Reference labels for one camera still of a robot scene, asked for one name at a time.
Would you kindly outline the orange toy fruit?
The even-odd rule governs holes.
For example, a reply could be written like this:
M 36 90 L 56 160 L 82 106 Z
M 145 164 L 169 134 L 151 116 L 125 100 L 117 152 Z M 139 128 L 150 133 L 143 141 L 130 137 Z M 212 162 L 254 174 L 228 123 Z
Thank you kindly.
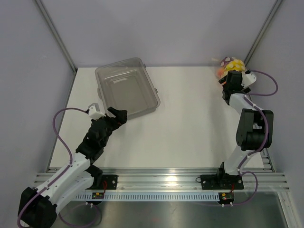
M 217 76 L 218 79 L 221 79 L 226 75 L 227 75 L 227 71 L 225 70 L 225 68 L 220 67 L 220 68 L 217 69 L 216 76 Z

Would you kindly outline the clear zip top bag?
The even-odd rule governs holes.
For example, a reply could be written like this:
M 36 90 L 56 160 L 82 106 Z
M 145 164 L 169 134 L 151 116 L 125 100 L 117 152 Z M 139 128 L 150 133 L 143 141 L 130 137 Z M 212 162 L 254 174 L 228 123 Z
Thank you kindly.
M 224 57 L 223 59 L 212 58 L 212 66 L 217 79 L 222 79 L 228 71 L 245 72 L 247 68 L 241 59 L 235 57 Z

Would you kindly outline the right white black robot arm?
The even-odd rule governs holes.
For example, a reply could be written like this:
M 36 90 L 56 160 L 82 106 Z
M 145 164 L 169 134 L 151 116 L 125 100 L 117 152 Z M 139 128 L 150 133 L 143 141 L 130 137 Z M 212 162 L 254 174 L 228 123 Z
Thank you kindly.
M 244 86 L 244 81 L 249 75 L 232 70 L 219 80 L 224 83 L 223 99 L 240 114 L 237 147 L 221 164 L 215 177 L 220 188 L 227 188 L 232 182 L 238 183 L 241 171 L 250 159 L 272 143 L 274 113 L 258 107 L 248 98 L 250 89 Z

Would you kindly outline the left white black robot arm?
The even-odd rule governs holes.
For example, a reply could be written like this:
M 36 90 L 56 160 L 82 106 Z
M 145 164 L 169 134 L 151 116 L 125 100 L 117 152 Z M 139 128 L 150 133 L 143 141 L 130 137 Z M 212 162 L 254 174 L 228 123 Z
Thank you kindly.
M 69 161 L 38 187 L 26 188 L 20 198 L 17 225 L 20 228 L 49 228 L 61 210 L 75 196 L 88 189 L 98 189 L 103 172 L 94 162 L 103 154 L 113 131 L 127 122 L 127 111 L 113 107 L 111 116 L 102 113 L 96 103 L 82 112 L 91 118 L 91 126 L 75 152 L 68 149 Z

